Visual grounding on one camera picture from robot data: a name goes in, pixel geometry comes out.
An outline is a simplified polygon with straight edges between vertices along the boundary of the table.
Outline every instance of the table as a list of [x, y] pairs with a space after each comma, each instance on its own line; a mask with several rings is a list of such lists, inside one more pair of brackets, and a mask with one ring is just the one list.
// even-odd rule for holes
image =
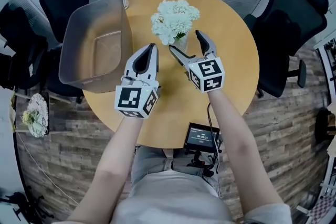
[[[168, 46], [151, 32], [150, 17], [163, 0], [129, 0], [128, 20], [132, 29], [133, 51], [154, 42], [159, 50], [157, 81], [162, 90], [149, 119], [144, 121], [138, 143], [158, 148], [181, 148], [189, 122], [209, 125], [206, 93], [200, 93], [188, 81], [184, 67], [172, 57]], [[255, 94], [259, 78], [256, 44], [241, 17], [221, 0], [187, 0], [197, 7], [200, 18], [193, 22], [188, 35], [187, 54], [202, 55], [195, 30], [208, 34], [217, 47], [224, 69], [223, 91], [237, 110], [244, 114]], [[115, 131], [123, 116], [114, 110], [114, 92], [84, 91], [93, 112], [107, 127]], [[211, 111], [212, 122], [218, 126]]]

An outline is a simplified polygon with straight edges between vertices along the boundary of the forearm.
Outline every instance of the forearm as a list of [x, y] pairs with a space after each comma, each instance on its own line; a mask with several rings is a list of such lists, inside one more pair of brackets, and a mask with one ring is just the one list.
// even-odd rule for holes
[[130, 170], [142, 119], [124, 118], [105, 148], [92, 184], [69, 221], [109, 223]]
[[227, 156], [235, 176], [243, 212], [266, 204], [282, 203], [260, 159], [253, 134], [221, 90], [208, 93]]

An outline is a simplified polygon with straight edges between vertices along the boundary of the jeans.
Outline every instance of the jeans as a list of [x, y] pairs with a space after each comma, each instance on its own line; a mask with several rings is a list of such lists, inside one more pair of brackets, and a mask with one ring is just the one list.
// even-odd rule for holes
[[[199, 157], [199, 160], [204, 161], [205, 164], [212, 164], [212, 160], [207, 154], [210, 155], [210, 153], [203, 153]], [[161, 148], [140, 146], [136, 151], [132, 166], [132, 186], [138, 183], [147, 174], [174, 170], [203, 178], [219, 194], [219, 182], [215, 169], [216, 165], [212, 169], [214, 175], [212, 177], [206, 177], [203, 175], [203, 168], [187, 166], [187, 164], [191, 163], [193, 157], [193, 154], [185, 155], [183, 148], [174, 149], [173, 158], [167, 158]]]

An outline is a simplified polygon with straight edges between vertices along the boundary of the plastic bin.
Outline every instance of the plastic bin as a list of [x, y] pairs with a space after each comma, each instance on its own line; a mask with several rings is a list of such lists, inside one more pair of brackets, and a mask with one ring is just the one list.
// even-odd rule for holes
[[123, 1], [90, 3], [75, 10], [69, 19], [59, 80], [95, 93], [114, 91], [132, 54], [132, 33]]

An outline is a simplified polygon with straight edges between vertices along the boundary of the wooden floor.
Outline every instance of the wooden floor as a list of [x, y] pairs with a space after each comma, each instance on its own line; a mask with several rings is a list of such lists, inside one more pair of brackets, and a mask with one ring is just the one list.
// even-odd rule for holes
[[[261, 159], [275, 188], [292, 208], [294, 223], [304, 220], [295, 207], [311, 205], [318, 192], [327, 164], [327, 143], [315, 145], [314, 123], [319, 108], [327, 105], [327, 86], [317, 54], [307, 47], [291, 58], [290, 68], [298, 67], [298, 59], [307, 65], [306, 87], [301, 89], [295, 78], [288, 79], [281, 98], [267, 94], [256, 96], [244, 115], [257, 140]], [[26, 107], [24, 99], [17, 101], [17, 127], [22, 129], [20, 116]], [[93, 179], [99, 158], [113, 135], [87, 104], [65, 104], [51, 99], [50, 126], [52, 130], [67, 131], [43, 138], [21, 133], [34, 159], [45, 173], [67, 195], [79, 202]], [[37, 168], [17, 135], [19, 159], [24, 179], [35, 196], [43, 195], [42, 206], [59, 220], [73, 211], [75, 202], [57, 189]], [[229, 168], [225, 149], [220, 166], [221, 199], [229, 206], [235, 219], [242, 217], [237, 187]], [[127, 197], [130, 182], [122, 198]]]

